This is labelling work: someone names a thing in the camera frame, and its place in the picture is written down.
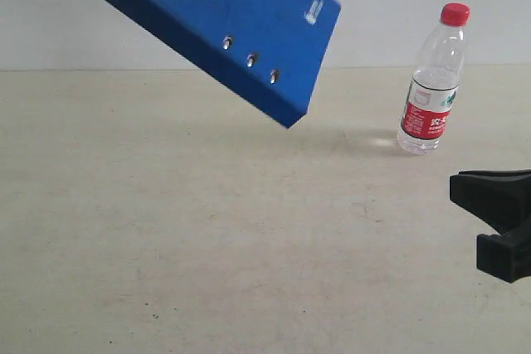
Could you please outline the clear water bottle red label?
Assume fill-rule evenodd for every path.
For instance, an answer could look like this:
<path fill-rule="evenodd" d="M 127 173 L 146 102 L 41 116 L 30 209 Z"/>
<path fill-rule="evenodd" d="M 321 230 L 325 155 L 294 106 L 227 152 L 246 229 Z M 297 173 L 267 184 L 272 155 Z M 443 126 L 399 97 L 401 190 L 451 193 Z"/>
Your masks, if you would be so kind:
<path fill-rule="evenodd" d="M 435 150 L 446 130 L 464 70 L 469 17 L 469 6 L 447 3 L 423 43 L 397 131 L 399 146 L 409 153 Z"/>

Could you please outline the blue ring-binder notebook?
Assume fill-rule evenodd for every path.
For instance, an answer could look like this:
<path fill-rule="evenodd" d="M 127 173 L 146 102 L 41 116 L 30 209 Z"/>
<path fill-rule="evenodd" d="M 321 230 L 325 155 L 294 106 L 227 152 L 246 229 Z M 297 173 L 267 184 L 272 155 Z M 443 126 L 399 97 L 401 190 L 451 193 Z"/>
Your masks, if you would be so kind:
<path fill-rule="evenodd" d="M 284 127 L 307 112 L 337 0 L 105 0 Z"/>

